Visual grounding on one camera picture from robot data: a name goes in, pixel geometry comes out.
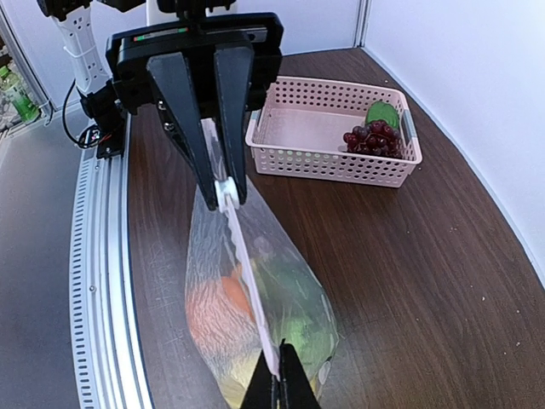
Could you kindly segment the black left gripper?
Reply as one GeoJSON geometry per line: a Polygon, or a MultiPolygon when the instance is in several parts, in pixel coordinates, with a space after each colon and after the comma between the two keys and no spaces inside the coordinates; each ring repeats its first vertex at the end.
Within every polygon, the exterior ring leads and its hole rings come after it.
{"type": "Polygon", "coordinates": [[[215,115],[218,100],[227,174],[243,205],[244,115],[246,107],[262,109],[269,87],[277,81],[283,35],[279,17],[268,12],[208,17],[197,26],[162,23],[108,39],[106,60],[121,105],[136,114],[156,97],[165,132],[190,165],[209,210],[217,209],[218,200],[201,113],[215,115]],[[216,48],[240,40],[249,41],[252,48],[248,44],[216,48]]]}

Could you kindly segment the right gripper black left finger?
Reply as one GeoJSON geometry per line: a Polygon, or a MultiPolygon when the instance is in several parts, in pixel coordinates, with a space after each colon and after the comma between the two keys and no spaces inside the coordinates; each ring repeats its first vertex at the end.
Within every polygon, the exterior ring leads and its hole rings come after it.
{"type": "Polygon", "coordinates": [[[277,409],[278,382],[269,371],[264,353],[256,363],[250,384],[244,395],[241,409],[277,409]]]}

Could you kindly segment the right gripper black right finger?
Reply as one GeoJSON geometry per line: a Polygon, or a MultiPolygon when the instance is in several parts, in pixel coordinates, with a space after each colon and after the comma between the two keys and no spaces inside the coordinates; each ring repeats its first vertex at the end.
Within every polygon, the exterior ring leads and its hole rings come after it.
{"type": "Polygon", "coordinates": [[[295,347],[283,340],[279,353],[279,407],[320,409],[295,347]]]}

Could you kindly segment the green toy watermelon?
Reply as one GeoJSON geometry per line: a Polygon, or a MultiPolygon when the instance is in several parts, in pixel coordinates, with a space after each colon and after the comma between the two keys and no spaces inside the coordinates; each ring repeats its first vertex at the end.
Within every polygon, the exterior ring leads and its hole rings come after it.
{"type": "Polygon", "coordinates": [[[336,319],[324,287],[298,257],[258,259],[254,275],[273,342],[292,344],[307,377],[316,377],[338,344],[336,319]]]}

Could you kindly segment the orange toy orange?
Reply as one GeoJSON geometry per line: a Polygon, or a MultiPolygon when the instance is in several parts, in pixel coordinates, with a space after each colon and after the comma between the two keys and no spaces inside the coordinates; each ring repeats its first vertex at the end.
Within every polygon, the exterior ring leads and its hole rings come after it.
{"type": "Polygon", "coordinates": [[[226,357],[250,349],[258,341],[246,289],[241,265],[227,276],[204,279],[190,287],[187,324],[203,355],[226,357]]]}

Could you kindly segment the clear dotted zip top bag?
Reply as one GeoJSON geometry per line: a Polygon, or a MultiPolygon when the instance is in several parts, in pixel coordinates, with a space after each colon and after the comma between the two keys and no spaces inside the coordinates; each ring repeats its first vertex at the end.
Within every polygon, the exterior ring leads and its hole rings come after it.
{"type": "Polygon", "coordinates": [[[216,192],[193,202],[186,322],[232,408],[316,408],[339,337],[323,286],[254,186],[240,203],[215,123],[202,122],[216,192]]]}

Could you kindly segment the purple toy grapes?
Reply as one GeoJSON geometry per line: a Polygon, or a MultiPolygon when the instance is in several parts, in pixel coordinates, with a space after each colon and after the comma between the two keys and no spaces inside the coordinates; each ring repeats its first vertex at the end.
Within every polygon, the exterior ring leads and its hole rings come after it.
{"type": "Polygon", "coordinates": [[[385,158],[402,159],[402,141],[399,129],[384,120],[376,120],[364,126],[355,126],[346,132],[343,141],[347,153],[357,153],[385,158]]]}

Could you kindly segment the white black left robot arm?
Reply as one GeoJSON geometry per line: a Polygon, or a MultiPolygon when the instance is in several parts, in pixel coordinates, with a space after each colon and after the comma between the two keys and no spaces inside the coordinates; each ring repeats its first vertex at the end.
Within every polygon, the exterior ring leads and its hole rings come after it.
{"type": "Polygon", "coordinates": [[[273,12],[215,14],[228,1],[160,1],[171,22],[112,35],[98,53],[88,1],[42,1],[72,59],[90,128],[82,149],[112,158],[125,147],[125,118],[153,104],[166,136],[191,167],[205,204],[241,205],[248,188],[244,118],[263,108],[276,81],[284,34],[273,12]]]}

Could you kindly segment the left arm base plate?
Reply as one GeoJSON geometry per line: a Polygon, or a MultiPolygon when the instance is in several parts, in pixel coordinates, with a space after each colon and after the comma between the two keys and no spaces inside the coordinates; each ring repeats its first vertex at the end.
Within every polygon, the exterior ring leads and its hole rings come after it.
{"type": "Polygon", "coordinates": [[[121,113],[121,122],[110,134],[104,136],[96,150],[97,159],[108,159],[123,156],[125,151],[128,115],[125,111],[121,113]]]}

